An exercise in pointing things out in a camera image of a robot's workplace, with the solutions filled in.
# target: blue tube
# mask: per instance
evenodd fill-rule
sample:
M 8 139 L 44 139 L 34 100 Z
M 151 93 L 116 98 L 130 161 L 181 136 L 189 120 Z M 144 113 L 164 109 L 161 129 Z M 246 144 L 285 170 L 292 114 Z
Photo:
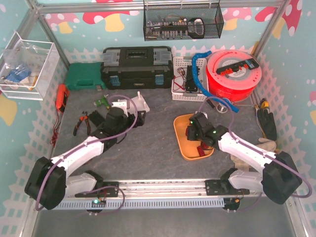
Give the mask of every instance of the blue tube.
M 192 74 L 193 74 L 193 80 L 195 82 L 195 84 L 197 85 L 197 87 L 202 91 L 203 95 L 205 95 L 206 97 L 209 96 L 214 96 L 212 95 L 210 92 L 208 92 L 203 85 L 201 84 L 201 82 L 199 82 L 198 79 L 198 69 L 197 69 L 197 59 L 199 58 L 206 58 L 208 55 L 210 55 L 212 52 L 208 51 L 206 53 L 197 53 L 193 56 L 192 58 Z M 213 99 L 216 102 L 221 102 L 220 100 L 214 98 Z M 232 105 L 230 103 L 230 101 L 226 98 L 223 98 L 223 100 L 225 100 L 227 102 L 227 104 L 231 107 L 232 111 L 234 111 L 235 113 L 237 113 L 239 111 L 239 109 L 237 107 L 235 107 L 234 105 Z

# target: black glove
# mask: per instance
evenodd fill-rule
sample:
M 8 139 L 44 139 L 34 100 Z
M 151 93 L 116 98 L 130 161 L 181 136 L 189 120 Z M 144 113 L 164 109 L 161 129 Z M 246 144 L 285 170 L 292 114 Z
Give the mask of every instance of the black glove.
M 257 111 L 258 121 L 267 139 L 277 140 L 277 128 L 273 113 L 268 113 L 268 110 Z

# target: wire mesh basket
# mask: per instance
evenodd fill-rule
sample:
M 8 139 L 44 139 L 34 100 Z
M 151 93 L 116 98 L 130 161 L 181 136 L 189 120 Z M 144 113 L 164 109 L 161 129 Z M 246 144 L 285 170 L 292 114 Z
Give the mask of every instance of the wire mesh basket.
M 145 41 L 217 39 L 221 37 L 223 26 L 219 1 L 157 4 L 144 0 Z

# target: white plastic basket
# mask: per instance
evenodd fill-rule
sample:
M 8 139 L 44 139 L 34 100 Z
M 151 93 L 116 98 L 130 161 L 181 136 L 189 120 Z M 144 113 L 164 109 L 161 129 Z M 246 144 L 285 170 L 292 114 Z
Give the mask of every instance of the white plastic basket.
M 183 68 L 184 71 L 187 73 L 187 66 L 192 65 L 191 63 L 192 57 L 173 57 L 173 72 L 176 77 L 175 82 L 182 85 L 183 79 L 182 77 L 178 77 L 180 74 L 177 72 L 178 68 Z M 197 60 L 197 66 L 199 67 L 198 79 L 202 83 L 203 87 L 208 90 L 208 80 L 206 75 L 206 59 L 200 58 Z M 183 89 L 179 88 L 173 81 L 172 81 L 172 100 L 182 100 L 182 101 L 204 101 L 206 96 L 203 95 L 200 90 L 193 93 L 188 93 Z
M 29 84 L 8 82 L 4 80 L 4 78 L 8 75 L 10 69 L 4 65 L 0 71 L 0 90 L 8 98 L 43 100 L 57 67 L 59 53 L 55 44 L 52 42 L 24 40 L 21 38 L 13 50 L 19 53 L 19 49 L 25 47 L 26 43 L 39 47 L 37 50 L 27 48 L 27 55 L 32 59 L 32 67 L 38 68 L 37 80 Z

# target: pliers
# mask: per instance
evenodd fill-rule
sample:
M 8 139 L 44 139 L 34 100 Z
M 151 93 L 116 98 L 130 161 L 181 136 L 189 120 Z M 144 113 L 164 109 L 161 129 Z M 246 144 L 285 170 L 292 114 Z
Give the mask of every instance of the pliers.
M 90 135 L 91 128 L 90 128 L 90 124 L 89 124 L 88 112 L 87 111 L 83 111 L 82 114 L 84 114 L 85 116 L 81 116 L 79 121 L 78 121 L 78 123 L 77 123 L 77 125 L 75 126 L 74 132 L 73 132 L 74 136 L 77 135 L 78 128 L 79 128 L 79 126 L 80 126 L 80 124 L 82 123 L 83 120 L 85 121 L 85 124 L 87 125 L 87 135 L 88 136 Z

